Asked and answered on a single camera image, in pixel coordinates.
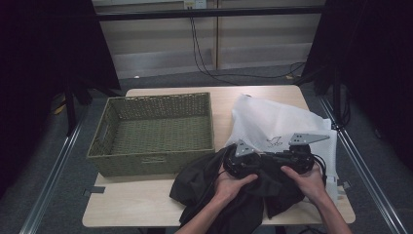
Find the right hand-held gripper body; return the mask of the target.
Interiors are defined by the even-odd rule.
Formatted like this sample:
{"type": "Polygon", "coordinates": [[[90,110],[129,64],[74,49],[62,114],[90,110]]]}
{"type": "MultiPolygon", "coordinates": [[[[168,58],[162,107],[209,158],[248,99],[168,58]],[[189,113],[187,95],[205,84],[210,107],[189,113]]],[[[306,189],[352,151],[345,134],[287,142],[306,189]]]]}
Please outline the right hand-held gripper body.
{"type": "Polygon", "coordinates": [[[310,144],[326,139],[329,139],[329,136],[295,133],[288,143],[289,148],[283,152],[277,152],[280,154],[277,161],[283,166],[290,167],[299,175],[310,171],[314,163],[319,163],[322,172],[325,173],[325,161],[319,155],[312,153],[310,144]]]}

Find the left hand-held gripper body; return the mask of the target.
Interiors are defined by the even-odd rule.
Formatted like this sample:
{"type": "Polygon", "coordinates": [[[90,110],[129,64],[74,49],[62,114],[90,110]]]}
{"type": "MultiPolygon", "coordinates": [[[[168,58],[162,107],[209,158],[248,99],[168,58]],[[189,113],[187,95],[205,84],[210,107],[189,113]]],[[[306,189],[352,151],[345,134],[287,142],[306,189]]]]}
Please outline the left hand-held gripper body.
{"type": "Polygon", "coordinates": [[[235,178],[256,174],[261,167],[260,156],[243,140],[229,145],[223,158],[223,168],[235,178]]]}

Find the white mesh laundry bag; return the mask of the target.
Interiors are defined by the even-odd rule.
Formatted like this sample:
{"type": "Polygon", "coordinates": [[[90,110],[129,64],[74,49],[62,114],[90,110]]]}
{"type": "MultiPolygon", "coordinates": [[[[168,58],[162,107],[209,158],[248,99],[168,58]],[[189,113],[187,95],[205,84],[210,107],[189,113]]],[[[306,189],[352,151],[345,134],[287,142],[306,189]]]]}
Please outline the white mesh laundry bag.
{"type": "Polygon", "coordinates": [[[331,129],[329,119],[299,107],[247,95],[240,95],[235,101],[232,118],[233,128],[226,146],[241,139],[254,149],[280,152],[288,148],[294,134],[327,136],[309,146],[326,164],[326,191],[337,203],[337,133],[331,129]]]}

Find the black garment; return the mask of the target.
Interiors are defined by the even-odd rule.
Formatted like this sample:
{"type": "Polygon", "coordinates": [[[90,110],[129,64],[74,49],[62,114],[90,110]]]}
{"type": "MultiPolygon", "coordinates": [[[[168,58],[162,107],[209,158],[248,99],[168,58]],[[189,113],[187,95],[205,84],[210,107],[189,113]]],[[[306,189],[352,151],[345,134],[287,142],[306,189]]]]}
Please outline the black garment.
{"type": "MultiPolygon", "coordinates": [[[[179,219],[181,224],[192,219],[213,197],[226,149],[191,162],[176,177],[169,196],[185,206],[179,219]]],[[[251,234],[264,216],[279,215],[304,199],[296,183],[276,162],[262,160],[257,174],[258,179],[242,187],[206,234],[251,234]]]]}

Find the green woven basket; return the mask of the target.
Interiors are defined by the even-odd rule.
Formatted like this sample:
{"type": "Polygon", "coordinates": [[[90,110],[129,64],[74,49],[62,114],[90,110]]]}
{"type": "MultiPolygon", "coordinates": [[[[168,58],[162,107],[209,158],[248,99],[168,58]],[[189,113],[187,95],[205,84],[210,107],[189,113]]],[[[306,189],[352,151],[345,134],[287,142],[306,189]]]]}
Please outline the green woven basket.
{"type": "Polygon", "coordinates": [[[105,177],[169,175],[214,151],[210,94],[111,97],[87,159],[105,177]]]}

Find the person's right hand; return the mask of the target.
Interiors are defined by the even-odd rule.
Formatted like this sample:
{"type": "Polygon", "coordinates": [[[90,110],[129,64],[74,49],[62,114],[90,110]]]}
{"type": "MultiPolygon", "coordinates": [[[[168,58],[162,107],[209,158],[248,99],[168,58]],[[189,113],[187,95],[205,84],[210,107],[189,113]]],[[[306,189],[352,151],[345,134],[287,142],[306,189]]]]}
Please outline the person's right hand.
{"type": "Polygon", "coordinates": [[[303,194],[314,204],[320,196],[326,194],[318,163],[314,163],[313,168],[302,175],[299,175],[288,166],[282,166],[281,170],[294,180],[303,194]]]}

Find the person's left hand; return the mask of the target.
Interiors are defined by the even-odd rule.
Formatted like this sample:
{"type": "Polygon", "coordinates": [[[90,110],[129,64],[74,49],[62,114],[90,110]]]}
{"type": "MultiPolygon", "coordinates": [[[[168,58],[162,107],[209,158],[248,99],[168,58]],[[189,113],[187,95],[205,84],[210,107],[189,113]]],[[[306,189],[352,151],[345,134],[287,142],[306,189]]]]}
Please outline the person's left hand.
{"type": "Polygon", "coordinates": [[[223,167],[218,171],[218,178],[214,184],[215,194],[213,203],[220,205],[229,204],[239,193],[241,188],[258,179],[258,175],[247,175],[244,178],[235,178],[229,175],[223,167]]]}

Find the grey tape marker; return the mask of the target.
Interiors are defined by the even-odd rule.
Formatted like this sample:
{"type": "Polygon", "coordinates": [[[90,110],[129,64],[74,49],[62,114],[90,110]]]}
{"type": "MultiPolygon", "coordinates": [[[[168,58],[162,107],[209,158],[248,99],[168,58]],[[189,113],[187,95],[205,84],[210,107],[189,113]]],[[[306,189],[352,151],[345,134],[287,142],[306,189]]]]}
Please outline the grey tape marker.
{"type": "Polygon", "coordinates": [[[94,193],[102,194],[105,191],[104,186],[93,186],[91,188],[86,188],[83,192],[85,197],[90,197],[94,193]]]}
{"type": "Polygon", "coordinates": [[[348,181],[343,181],[341,184],[338,185],[338,194],[339,195],[346,195],[346,191],[351,188],[351,184],[348,181]]]}

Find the black stand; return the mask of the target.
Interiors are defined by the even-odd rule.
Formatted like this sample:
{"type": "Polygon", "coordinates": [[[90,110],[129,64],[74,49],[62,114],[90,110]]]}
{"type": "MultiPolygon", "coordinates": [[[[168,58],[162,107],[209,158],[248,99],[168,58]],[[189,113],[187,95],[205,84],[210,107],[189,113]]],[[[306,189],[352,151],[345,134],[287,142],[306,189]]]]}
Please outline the black stand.
{"type": "Polygon", "coordinates": [[[75,102],[74,99],[77,99],[81,105],[89,105],[93,101],[93,97],[90,94],[90,89],[98,90],[102,94],[114,98],[118,97],[119,94],[113,92],[110,88],[106,88],[103,85],[97,84],[90,79],[84,78],[75,78],[68,80],[64,89],[65,101],[63,102],[66,106],[67,112],[67,121],[68,121],[68,130],[67,134],[70,136],[76,126],[76,112],[75,112],[75,102]]]}
{"type": "Polygon", "coordinates": [[[295,86],[302,86],[306,83],[314,83],[314,92],[317,96],[324,97],[329,90],[332,91],[332,102],[327,109],[327,113],[331,115],[335,129],[344,126],[344,120],[341,111],[341,82],[337,73],[337,67],[333,65],[322,65],[310,71],[304,71],[302,76],[294,82],[295,86]]]}

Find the black curtain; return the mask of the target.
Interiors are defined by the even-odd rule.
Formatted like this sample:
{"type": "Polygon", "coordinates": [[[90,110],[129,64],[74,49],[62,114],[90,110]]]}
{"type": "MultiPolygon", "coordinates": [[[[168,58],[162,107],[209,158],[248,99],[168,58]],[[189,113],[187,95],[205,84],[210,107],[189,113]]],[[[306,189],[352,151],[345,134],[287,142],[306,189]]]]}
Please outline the black curtain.
{"type": "Polygon", "coordinates": [[[41,135],[55,96],[118,90],[92,0],[0,0],[0,198],[41,135]]]}
{"type": "Polygon", "coordinates": [[[350,90],[413,171],[413,0],[325,0],[305,68],[350,90]]]}

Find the metal floor rail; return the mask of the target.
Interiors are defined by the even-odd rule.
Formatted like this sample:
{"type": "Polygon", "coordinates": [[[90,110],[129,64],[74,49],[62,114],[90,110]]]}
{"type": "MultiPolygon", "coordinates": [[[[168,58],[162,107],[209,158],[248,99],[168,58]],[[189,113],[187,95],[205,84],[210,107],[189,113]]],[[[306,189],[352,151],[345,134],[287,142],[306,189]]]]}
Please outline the metal floor rail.
{"type": "Polygon", "coordinates": [[[374,178],[373,174],[370,172],[350,135],[344,127],[341,127],[338,124],[338,120],[333,114],[333,107],[330,102],[326,97],[320,97],[319,102],[325,114],[332,121],[332,127],[337,131],[337,135],[341,143],[343,144],[349,157],[355,165],[358,174],[360,175],[361,180],[364,183],[364,186],[366,187],[370,196],[372,197],[372,200],[376,204],[376,207],[378,208],[382,218],[389,226],[391,233],[408,234],[408,231],[402,223],[397,211],[395,210],[388,197],[385,195],[384,191],[378,184],[377,180],[374,178]]]}
{"type": "Polygon", "coordinates": [[[72,133],[65,139],[65,142],[62,148],[59,151],[59,154],[56,158],[56,161],[50,171],[48,178],[36,199],[32,209],[30,210],[19,234],[36,234],[37,230],[41,224],[42,218],[49,206],[53,194],[56,190],[56,186],[59,182],[59,179],[62,175],[63,169],[67,163],[67,160],[70,157],[71,151],[77,141],[78,135],[80,134],[85,117],[88,113],[89,109],[84,107],[81,110],[81,114],[79,116],[79,122],[75,125],[74,130],[72,133]]]}

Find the white wall socket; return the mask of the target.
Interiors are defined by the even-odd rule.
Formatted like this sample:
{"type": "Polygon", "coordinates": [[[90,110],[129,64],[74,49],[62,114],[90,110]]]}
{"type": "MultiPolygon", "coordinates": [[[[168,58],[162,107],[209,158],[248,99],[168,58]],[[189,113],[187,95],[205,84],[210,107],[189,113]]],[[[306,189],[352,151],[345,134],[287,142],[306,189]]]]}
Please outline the white wall socket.
{"type": "Polygon", "coordinates": [[[207,7],[207,0],[184,0],[185,10],[203,10],[207,7]]]}

